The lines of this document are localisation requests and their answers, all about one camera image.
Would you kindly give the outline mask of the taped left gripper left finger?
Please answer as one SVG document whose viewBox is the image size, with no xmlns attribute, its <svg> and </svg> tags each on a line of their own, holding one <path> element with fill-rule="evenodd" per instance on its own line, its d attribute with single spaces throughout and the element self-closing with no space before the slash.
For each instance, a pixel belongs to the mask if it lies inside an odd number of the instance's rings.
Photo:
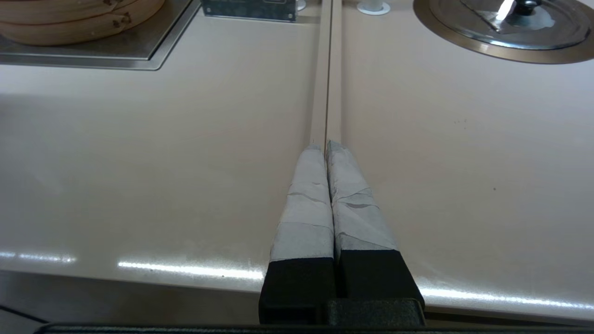
<svg viewBox="0 0 594 334">
<path fill-rule="evenodd" d="M 271 246 L 258 302 L 262 325 L 325 323 L 336 297 L 334 234 L 325 158 L 310 145 L 298 158 Z"/>
</svg>

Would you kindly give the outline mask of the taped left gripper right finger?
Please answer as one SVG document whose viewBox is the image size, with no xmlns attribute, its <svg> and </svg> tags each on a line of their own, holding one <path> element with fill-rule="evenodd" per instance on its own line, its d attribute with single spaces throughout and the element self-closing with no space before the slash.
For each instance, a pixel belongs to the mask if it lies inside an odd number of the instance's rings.
<svg viewBox="0 0 594 334">
<path fill-rule="evenodd" d="M 339 296 L 365 300 L 406 298 L 424 304 L 352 152 L 339 142 L 329 141 L 327 165 Z"/>
</svg>

